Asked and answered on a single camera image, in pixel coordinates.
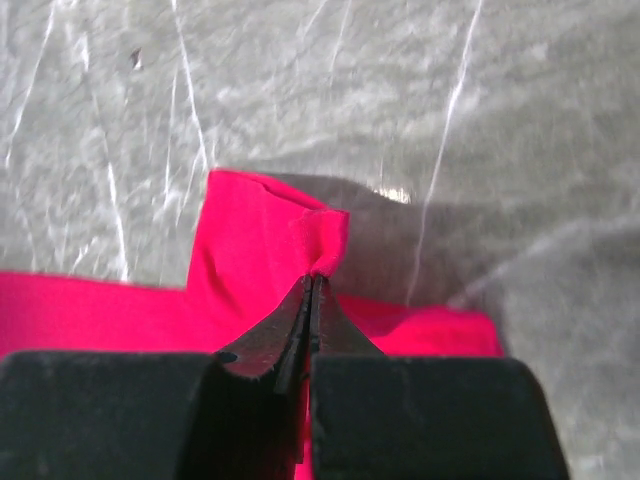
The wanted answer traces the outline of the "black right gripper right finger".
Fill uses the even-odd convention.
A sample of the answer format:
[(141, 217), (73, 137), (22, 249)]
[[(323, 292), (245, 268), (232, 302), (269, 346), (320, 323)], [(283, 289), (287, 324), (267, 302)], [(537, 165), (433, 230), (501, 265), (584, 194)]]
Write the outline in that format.
[(384, 353), (347, 317), (329, 279), (313, 279), (309, 320), (310, 354), (383, 356)]

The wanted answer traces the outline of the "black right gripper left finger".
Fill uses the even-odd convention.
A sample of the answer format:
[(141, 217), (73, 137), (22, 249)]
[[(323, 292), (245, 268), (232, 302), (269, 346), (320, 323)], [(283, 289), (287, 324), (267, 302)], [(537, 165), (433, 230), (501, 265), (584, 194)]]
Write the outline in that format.
[(233, 377), (264, 383), (276, 395), (296, 391), (306, 363), (312, 286), (310, 276), (298, 279), (273, 312), (214, 358)]

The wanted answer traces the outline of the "magenta pink t-shirt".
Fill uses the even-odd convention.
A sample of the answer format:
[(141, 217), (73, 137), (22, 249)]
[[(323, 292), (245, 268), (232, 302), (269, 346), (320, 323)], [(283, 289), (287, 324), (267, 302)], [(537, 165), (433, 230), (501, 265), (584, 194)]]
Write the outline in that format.
[(1, 276), (5, 479), (507, 479), (509, 368), (476, 313), (337, 297), (383, 356), (310, 354), (276, 395), (214, 355), (303, 276), (330, 279), (349, 216), (273, 178), (209, 174), (181, 290)]

